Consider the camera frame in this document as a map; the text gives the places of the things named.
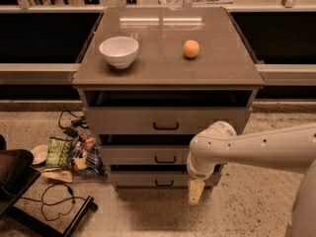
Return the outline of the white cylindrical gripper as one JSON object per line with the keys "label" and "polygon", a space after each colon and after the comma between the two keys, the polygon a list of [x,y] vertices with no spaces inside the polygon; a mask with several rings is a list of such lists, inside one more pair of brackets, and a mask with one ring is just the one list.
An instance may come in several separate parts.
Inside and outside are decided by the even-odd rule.
{"label": "white cylindrical gripper", "polygon": [[206,163],[196,159],[192,154],[187,158],[187,170],[192,179],[189,180],[189,204],[197,205],[204,190],[204,180],[207,180],[214,171],[213,163]]}

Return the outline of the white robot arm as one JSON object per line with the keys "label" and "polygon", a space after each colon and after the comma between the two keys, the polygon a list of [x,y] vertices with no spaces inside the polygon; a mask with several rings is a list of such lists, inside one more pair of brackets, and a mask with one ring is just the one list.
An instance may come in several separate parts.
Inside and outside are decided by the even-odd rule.
{"label": "white robot arm", "polygon": [[286,237],[316,237],[316,123],[238,135],[217,121],[190,142],[189,203],[197,204],[217,164],[238,163],[302,173]]}

